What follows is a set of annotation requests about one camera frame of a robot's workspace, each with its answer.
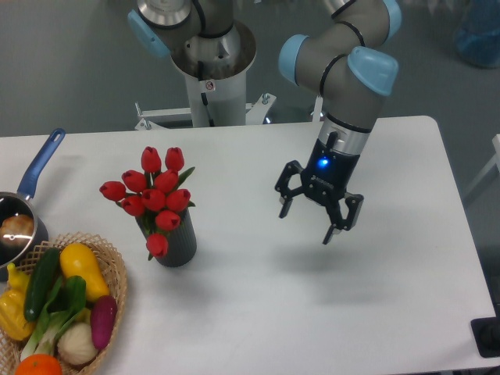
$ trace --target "pot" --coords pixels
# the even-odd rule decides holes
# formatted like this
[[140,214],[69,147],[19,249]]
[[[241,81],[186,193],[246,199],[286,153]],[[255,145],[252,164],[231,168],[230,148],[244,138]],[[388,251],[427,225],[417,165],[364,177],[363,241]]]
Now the pot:
[[59,147],[66,132],[55,129],[23,175],[17,193],[0,192],[0,282],[7,281],[9,263],[21,259],[42,241],[48,240],[47,228],[33,210],[38,177]]

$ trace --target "tulip bouquet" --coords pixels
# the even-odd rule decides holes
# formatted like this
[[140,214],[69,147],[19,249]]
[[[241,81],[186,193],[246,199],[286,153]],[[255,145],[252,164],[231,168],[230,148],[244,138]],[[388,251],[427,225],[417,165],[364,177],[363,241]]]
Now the tulip bouquet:
[[189,190],[179,189],[195,168],[180,172],[184,157],[178,147],[167,150],[165,164],[166,171],[162,172],[158,151],[146,147],[141,157],[144,172],[128,170],[122,174],[123,182],[108,181],[99,189],[105,198],[135,217],[146,237],[148,260],[167,254],[168,237],[182,224],[183,212],[195,206]]

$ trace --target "green leaf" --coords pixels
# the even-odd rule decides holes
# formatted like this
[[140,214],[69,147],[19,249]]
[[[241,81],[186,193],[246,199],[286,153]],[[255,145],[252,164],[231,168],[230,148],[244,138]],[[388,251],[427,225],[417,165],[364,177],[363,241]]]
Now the green leaf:
[[55,340],[59,338],[66,332],[70,327],[70,324],[76,319],[81,310],[84,309],[87,303],[87,298],[85,296],[85,291],[87,289],[87,283],[81,276],[72,276],[66,280],[66,290],[70,294],[68,303],[70,311],[70,317],[66,319],[66,322],[59,328],[57,334],[55,335]]
[[149,235],[149,226],[146,215],[138,217],[137,224],[145,234]]
[[182,185],[183,182],[186,181],[186,179],[195,171],[195,168],[192,166],[188,170],[185,170],[183,173],[179,175],[179,182],[177,182],[177,186],[175,187],[174,190],[177,190],[179,186]]

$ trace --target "yellow bell pepper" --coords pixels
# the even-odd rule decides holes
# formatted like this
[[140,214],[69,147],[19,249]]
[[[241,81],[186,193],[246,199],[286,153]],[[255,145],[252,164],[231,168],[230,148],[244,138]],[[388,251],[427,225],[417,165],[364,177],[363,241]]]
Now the yellow bell pepper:
[[108,284],[102,276],[98,260],[88,246],[80,243],[67,245],[61,251],[59,262],[66,279],[71,276],[84,278],[87,283],[87,301],[96,302],[99,297],[109,295]]
[[24,319],[24,299],[22,291],[10,289],[0,296],[0,327],[13,340],[22,341],[34,330],[35,322]]
[[12,289],[17,291],[22,291],[26,294],[28,289],[28,283],[30,282],[30,277],[26,275],[23,271],[19,271],[14,263],[9,263],[7,266],[7,272],[9,273],[9,285]]

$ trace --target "dark gray vase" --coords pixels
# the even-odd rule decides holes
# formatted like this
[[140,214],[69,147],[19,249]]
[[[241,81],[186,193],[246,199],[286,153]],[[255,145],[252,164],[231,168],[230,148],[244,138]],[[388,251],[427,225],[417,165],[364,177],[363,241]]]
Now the dark gray vase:
[[[191,222],[191,216],[189,215],[189,210],[185,209],[180,213],[180,226],[170,232],[168,237],[169,249],[165,256],[155,257],[158,263],[164,265],[165,267],[179,267],[183,266],[195,256],[196,253],[196,236],[195,229],[193,228],[193,223]],[[143,235],[146,238],[146,234],[137,222]]]

